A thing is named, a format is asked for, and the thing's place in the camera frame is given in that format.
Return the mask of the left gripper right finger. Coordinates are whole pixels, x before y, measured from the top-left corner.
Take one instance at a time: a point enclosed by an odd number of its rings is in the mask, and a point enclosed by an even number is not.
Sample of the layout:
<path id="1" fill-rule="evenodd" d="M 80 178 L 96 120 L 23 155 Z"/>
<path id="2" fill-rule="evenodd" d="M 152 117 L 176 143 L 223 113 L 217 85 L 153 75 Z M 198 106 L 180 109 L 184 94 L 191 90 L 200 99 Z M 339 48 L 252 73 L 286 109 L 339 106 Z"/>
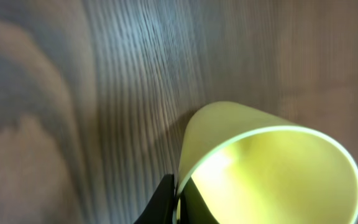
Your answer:
<path id="1" fill-rule="evenodd" d="M 178 222 L 181 224 L 218 224 L 209 211 L 192 178 L 180 194 Z"/>

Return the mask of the yellow plastic cup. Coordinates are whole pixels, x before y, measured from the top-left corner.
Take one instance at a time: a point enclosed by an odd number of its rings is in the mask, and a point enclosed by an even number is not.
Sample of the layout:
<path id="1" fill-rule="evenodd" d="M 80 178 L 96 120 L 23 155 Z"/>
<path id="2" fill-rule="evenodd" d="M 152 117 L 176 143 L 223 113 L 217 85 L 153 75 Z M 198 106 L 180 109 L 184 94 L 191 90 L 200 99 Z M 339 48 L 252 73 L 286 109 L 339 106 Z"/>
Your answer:
<path id="1" fill-rule="evenodd" d="M 340 143 L 239 103 L 211 103 L 190 119 L 178 199 L 190 178 L 218 223 L 358 221 L 358 166 Z"/>

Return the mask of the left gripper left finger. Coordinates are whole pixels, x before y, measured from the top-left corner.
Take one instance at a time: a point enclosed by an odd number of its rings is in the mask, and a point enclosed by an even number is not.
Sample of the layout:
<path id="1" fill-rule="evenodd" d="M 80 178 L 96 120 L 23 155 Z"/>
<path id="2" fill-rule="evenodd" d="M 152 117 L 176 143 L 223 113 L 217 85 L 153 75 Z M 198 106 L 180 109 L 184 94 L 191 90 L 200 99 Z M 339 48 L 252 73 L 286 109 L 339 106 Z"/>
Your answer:
<path id="1" fill-rule="evenodd" d="M 172 224 L 174 193 L 174 175 L 166 174 L 134 224 Z"/>

